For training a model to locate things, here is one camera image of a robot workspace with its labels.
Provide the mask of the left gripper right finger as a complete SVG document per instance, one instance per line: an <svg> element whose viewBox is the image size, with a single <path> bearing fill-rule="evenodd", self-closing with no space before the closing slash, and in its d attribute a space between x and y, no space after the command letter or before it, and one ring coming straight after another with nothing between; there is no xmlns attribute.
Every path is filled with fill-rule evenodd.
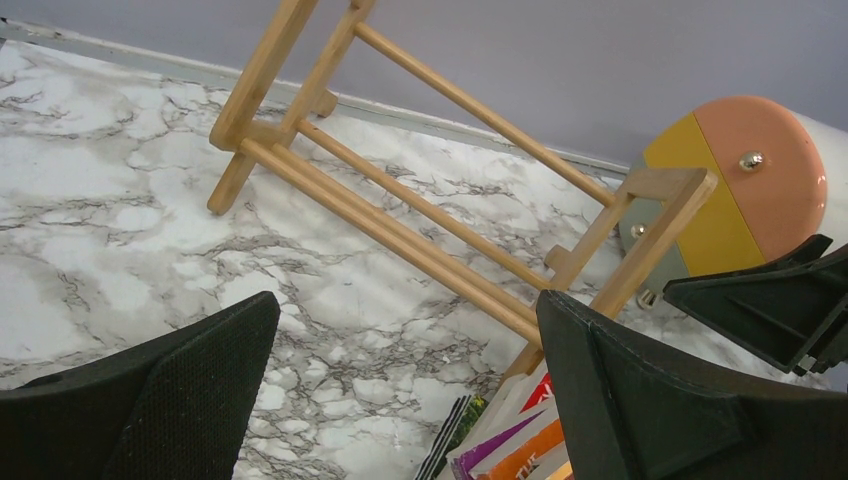
<svg viewBox="0 0 848 480"><path fill-rule="evenodd" d="M570 295L536 305L579 479L843 479L847 397L731 370Z"/></svg>

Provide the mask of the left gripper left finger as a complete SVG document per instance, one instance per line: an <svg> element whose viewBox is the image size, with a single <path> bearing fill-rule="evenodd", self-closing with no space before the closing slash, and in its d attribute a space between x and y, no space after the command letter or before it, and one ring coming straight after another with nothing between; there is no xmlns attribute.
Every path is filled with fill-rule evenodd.
<svg viewBox="0 0 848 480"><path fill-rule="evenodd" d="M228 479L280 317L255 294L1 394L5 479Z"/></svg>

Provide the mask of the orange 78-storey treehouse book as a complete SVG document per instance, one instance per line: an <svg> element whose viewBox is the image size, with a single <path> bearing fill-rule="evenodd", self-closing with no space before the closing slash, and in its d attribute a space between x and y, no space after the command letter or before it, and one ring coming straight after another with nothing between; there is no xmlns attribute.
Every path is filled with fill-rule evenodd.
<svg viewBox="0 0 848 480"><path fill-rule="evenodd" d="M472 479L525 479L534 462L564 442L559 419L536 418L476 464Z"/></svg>

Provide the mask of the red 13-storey treehouse book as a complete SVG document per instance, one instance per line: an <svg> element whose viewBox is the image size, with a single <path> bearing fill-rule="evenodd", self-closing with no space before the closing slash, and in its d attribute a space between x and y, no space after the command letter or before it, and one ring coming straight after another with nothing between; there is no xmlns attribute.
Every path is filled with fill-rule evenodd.
<svg viewBox="0 0 848 480"><path fill-rule="evenodd" d="M529 397L521 408L521 412L527 411L536 405L550 399L553 396L552 381L549 373L540 377Z"/></svg>

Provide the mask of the purple 117-storey treehouse book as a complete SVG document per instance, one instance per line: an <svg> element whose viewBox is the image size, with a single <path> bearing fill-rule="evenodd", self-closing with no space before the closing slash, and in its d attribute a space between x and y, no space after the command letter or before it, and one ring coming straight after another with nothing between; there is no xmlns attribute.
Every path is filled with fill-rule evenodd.
<svg viewBox="0 0 848 480"><path fill-rule="evenodd" d="M471 479L475 467L491 469L535 439L557 419L558 414L554 410L541 411L512 426L483 433L467 445L457 447L447 455L451 479Z"/></svg>

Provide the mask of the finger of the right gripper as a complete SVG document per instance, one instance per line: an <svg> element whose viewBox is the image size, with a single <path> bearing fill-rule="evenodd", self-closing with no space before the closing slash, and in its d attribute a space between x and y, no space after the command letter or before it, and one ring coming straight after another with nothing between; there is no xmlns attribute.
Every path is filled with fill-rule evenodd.
<svg viewBox="0 0 848 480"><path fill-rule="evenodd" d="M743 270L672 280L664 300L785 372L824 373L847 358L847 248L814 234Z"/></svg>

